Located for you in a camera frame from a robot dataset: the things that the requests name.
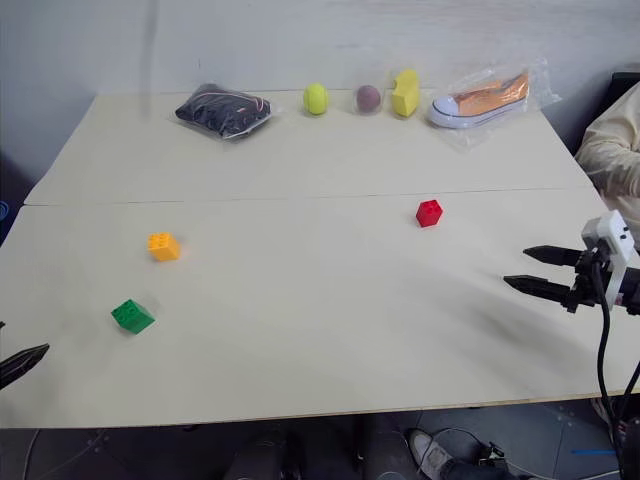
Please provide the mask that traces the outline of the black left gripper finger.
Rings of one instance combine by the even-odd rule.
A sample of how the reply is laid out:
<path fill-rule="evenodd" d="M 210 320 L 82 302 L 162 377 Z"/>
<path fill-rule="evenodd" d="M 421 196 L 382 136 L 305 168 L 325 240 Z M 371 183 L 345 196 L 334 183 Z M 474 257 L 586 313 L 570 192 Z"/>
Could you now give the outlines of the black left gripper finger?
<path fill-rule="evenodd" d="M 1 361 L 0 389 L 4 389 L 32 370 L 46 355 L 49 344 L 42 344 L 17 352 Z"/>

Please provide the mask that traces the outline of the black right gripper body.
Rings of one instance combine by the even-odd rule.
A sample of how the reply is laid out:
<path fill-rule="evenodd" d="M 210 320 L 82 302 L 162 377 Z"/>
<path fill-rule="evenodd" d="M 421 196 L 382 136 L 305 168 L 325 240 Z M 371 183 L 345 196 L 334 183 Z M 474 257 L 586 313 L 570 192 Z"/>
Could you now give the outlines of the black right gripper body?
<path fill-rule="evenodd" d="M 603 306 L 609 309 L 606 300 L 605 278 L 610 277 L 607 268 L 610 255 L 605 247 L 594 247 L 580 253 L 574 266 L 575 281 L 566 298 L 566 310 L 575 313 L 580 305 Z"/>

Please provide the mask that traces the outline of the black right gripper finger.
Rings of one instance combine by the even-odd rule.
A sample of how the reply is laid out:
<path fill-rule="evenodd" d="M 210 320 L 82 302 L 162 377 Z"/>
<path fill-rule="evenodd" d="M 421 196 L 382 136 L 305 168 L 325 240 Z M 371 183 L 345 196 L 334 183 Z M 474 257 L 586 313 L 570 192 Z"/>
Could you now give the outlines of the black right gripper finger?
<path fill-rule="evenodd" d="M 574 267 L 583 254 L 581 250 L 551 245 L 529 247 L 524 249 L 523 253 L 544 264 L 570 267 Z"/>
<path fill-rule="evenodd" d="M 515 290 L 537 298 L 566 305 L 570 288 L 547 279 L 530 275 L 509 275 L 503 280 Z"/>

